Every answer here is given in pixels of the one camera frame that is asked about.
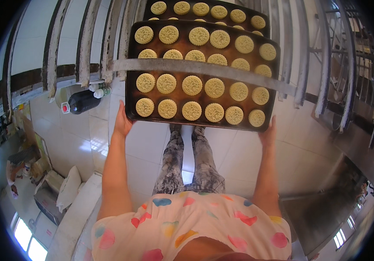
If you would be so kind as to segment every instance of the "shoe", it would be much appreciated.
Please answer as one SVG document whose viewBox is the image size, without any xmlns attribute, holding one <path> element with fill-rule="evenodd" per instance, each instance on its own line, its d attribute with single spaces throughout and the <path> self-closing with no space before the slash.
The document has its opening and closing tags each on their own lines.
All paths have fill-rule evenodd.
<svg viewBox="0 0 374 261">
<path fill-rule="evenodd" d="M 169 131 L 172 133 L 174 131 L 178 131 L 179 133 L 181 133 L 181 124 L 174 124 L 174 123 L 170 123 L 169 124 Z"/>
</svg>

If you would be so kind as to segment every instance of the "bottle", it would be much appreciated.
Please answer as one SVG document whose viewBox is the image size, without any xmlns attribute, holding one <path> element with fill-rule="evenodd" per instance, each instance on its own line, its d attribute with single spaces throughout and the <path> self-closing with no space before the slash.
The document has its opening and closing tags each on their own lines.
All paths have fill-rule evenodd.
<svg viewBox="0 0 374 261">
<path fill-rule="evenodd" d="M 98 90 L 96 90 L 94 92 L 94 97 L 96 97 L 97 99 L 100 99 L 101 97 L 104 97 L 106 95 L 109 95 L 111 94 L 111 88 L 110 87 L 104 87 L 104 88 L 100 88 Z"/>
<path fill-rule="evenodd" d="M 93 83 L 93 84 L 90 84 L 88 89 L 90 91 L 94 92 L 94 91 L 97 91 L 100 88 L 105 88 L 105 87 L 106 87 L 106 85 L 104 83 L 99 83 L 99 84 Z"/>
<path fill-rule="evenodd" d="M 90 90 L 80 91 L 71 95 L 68 102 L 61 104 L 62 112 L 64 114 L 69 112 L 72 114 L 81 114 L 97 107 L 100 104 L 100 100 L 95 98 Z"/>
</svg>

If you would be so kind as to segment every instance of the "hand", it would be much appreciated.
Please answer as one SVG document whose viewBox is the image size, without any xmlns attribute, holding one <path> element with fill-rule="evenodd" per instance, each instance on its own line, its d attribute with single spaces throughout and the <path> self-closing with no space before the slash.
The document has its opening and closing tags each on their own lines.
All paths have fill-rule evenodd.
<svg viewBox="0 0 374 261">
<path fill-rule="evenodd" d="M 276 142 L 276 116 L 273 116 L 270 124 L 268 125 L 268 129 L 264 132 L 259 132 L 258 136 L 260 137 L 261 143 L 263 147 L 274 146 Z"/>
<path fill-rule="evenodd" d="M 133 122 L 126 116 L 125 105 L 120 100 L 119 111 L 116 116 L 116 123 L 114 124 L 113 136 L 118 135 L 119 137 L 126 138 L 129 131 L 131 130 Z"/>
</svg>

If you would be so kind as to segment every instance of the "colorful polka dot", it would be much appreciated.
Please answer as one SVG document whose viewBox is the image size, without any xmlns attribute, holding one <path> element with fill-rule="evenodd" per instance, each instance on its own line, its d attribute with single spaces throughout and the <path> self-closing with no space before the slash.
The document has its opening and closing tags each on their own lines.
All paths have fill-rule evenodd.
<svg viewBox="0 0 374 261">
<path fill-rule="evenodd" d="M 252 203 L 251 201 L 249 201 L 249 200 L 246 199 L 246 200 L 243 202 L 243 205 L 246 206 L 246 207 L 249 207 L 249 206 L 253 205 L 253 203 Z"/>
<path fill-rule="evenodd" d="M 169 198 L 154 198 L 152 202 L 155 204 L 155 206 L 167 206 L 171 204 L 171 200 Z"/>
<path fill-rule="evenodd" d="M 104 226 L 100 226 L 100 227 L 96 228 L 96 231 L 94 232 L 94 236 L 96 238 L 101 237 L 105 230 L 106 230 L 106 228 Z"/>
<path fill-rule="evenodd" d="M 212 212 L 210 212 L 210 211 L 206 211 L 206 213 L 207 213 L 209 216 L 218 219 L 218 217 L 215 216 L 215 214 L 213 214 Z"/>
<path fill-rule="evenodd" d="M 114 244 L 114 233 L 110 229 L 105 229 L 103 235 L 101 236 L 100 243 L 98 244 L 98 248 L 100 249 L 107 249 L 110 248 Z"/>
<path fill-rule="evenodd" d="M 163 255 L 159 248 L 146 251 L 142 256 L 142 261 L 161 261 L 162 259 Z"/>
<path fill-rule="evenodd" d="M 236 247 L 240 252 L 246 251 L 248 243 L 243 238 L 229 235 L 227 237 L 229 241 L 232 243 L 232 245 Z"/>
<path fill-rule="evenodd" d="M 134 225 L 136 228 L 138 228 L 138 226 L 140 224 L 142 224 L 146 219 L 151 219 L 152 216 L 151 214 L 149 214 L 148 212 L 145 212 L 139 219 L 137 219 L 136 217 L 132 218 L 131 219 L 131 223 L 132 225 Z"/>
<path fill-rule="evenodd" d="M 166 237 L 171 237 L 174 231 L 176 231 L 178 224 L 179 224 L 178 221 L 162 223 L 161 229 L 162 229 L 163 234 Z"/>
<path fill-rule="evenodd" d="M 198 234 L 199 232 L 195 232 L 193 230 L 188 231 L 187 233 L 177 237 L 175 240 L 175 248 L 178 248 L 187 238 Z"/>
<path fill-rule="evenodd" d="M 227 200 L 229 201 L 233 201 L 233 199 L 231 199 L 230 197 L 226 196 L 226 195 L 221 195 L 222 197 L 226 198 Z"/>
<path fill-rule="evenodd" d="M 288 242 L 287 237 L 281 232 L 277 232 L 271 237 L 271 243 L 278 248 L 285 248 Z"/>
<path fill-rule="evenodd" d="M 196 200 L 192 197 L 187 197 L 186 200 L 184 201 L 184 204 L 183 206 L 190 206 L 191 204 L 193 204 L 194 202 L 196 202 Z"/>
<path fill-rule="evenodd" d="M 281 224 L 283 222 L 281 217 L 277 217 L 277 216 L 269 216 L 269 217 L 273 223 Z"/>
<path fill-rule="evenodd" d="M 252 224 L 255 223 L 255 222 L 257 222 L 257 219 L 258 219 L 257 216 L 248 217 L 248 216 L 244 215 L 240 211 L 235 211 L 233 213 L 233 215 L 234 215 L 234 217 L 239 218 L 242 222 L 244 222 L 248 226 L 252 226 Z"/>
</svg>

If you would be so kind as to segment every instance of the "woman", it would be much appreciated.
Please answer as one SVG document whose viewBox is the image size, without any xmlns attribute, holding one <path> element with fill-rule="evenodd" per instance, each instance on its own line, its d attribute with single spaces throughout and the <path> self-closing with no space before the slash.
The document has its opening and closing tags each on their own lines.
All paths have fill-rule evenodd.
<svg viewBox="0 0 374 261">
<path fill-rule="evenodd" d="M 132 123 L 120 101 L 103 172 L 102 204 L 92 230 L 94 260 L 286 260 L 291 233 L 278 207 L 276 117 L 259 133 L 263 156 L 251 201 L 225 195 L 204 129 L 192 134 L 195 174 L 181 177 L 184 144 L 170 125 L 154 195 L 133 212 L 127 185 L 125 138 Z"/>
</svg>

